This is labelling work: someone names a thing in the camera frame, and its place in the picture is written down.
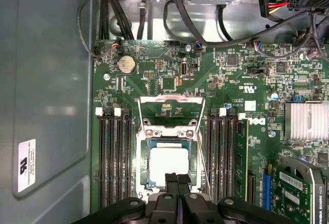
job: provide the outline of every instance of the yellow wire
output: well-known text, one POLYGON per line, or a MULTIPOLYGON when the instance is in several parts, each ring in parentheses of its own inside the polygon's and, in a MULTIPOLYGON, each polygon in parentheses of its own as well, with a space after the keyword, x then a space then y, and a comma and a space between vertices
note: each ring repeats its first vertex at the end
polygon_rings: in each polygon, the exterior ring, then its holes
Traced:
POLYGON ((271 11, 269 12, 269 14, 272 14, 272 13, 278 11, 280 8, 281 8, 281 7, 276 7, 276 8, 274 8, 273 10, 271 10, 271 11))

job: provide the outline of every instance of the integrated circuit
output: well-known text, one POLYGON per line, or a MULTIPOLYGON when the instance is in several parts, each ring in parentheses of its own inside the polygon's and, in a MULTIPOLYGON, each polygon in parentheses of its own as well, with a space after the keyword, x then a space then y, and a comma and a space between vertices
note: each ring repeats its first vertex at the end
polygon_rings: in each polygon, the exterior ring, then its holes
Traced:
POLYGON ((164 77, 161 82, 162 90, 175 90, 176 89, 176 79, 174 77, 164 77))
POLYGON ((237 55, 229 54, 227 56, 227 65, 228 66, 237 66, 237 55))
POLYGON ((327 153, 318 153, 318 164, 328 164, 327 153))
POLYGON ((276 73, 286 73, 287 64, 285 62, 277 62, 276 73))

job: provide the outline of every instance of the capacitor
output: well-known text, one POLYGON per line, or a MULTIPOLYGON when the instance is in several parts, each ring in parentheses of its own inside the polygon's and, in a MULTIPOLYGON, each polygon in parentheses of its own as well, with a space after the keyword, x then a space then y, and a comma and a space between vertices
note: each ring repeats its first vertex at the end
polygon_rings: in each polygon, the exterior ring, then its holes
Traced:
POLYGON ((269 101, 277 101, 279 99, 279 95, 276 92, 272 92, 272 93, 267 95, 267 99, 269 101))
POLYGON ((318 56, 318 54, 319 54, 319 52, 317 50, 311 51, 306 55, 306 58, 308 60, 312 60, 312 59, 316 58, 318 56))
POLYGON ((226 109, 230 109, 232 107, 232 103, 226 102, 226 103, 224 103, 224 107, 226 109))
POLYGON ((190 44, 186 44, 185 47, 184 47, 185 51, 187 53, 191 52, 192 51, 192 46, 190 44))

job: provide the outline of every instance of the gray metal panel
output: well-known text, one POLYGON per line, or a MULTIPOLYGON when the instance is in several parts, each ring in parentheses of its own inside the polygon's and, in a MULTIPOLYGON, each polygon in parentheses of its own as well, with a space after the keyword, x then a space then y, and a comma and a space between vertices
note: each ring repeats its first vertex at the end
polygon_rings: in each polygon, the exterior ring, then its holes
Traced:
POLYGON ((90 211, 90 59, 76 27, 82 1, 0 0, 1 223, 70 223, 90 211), (17 148, 29 139, 36 181, 18 193, 17 148))

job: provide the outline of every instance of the barcode label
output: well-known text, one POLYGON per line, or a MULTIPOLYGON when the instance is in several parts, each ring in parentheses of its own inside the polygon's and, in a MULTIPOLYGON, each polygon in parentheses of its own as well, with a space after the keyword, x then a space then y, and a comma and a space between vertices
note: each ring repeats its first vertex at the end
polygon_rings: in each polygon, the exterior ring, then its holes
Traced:
POLYGON ((286 198, 290 199, 295 204, 298 204, 299 205, 299 198, 298 197, 295 197, 293 194, 291 194, 288 191, 285 191, 284 195, 286 196, 286 198))
POLYGON ((296 187, 301 191, 303 190, 303 183, 294 178, 291 178, 289 175, 280 172, 280 179, 287 182, 288 184, 291 184, 292 186, 296 187))

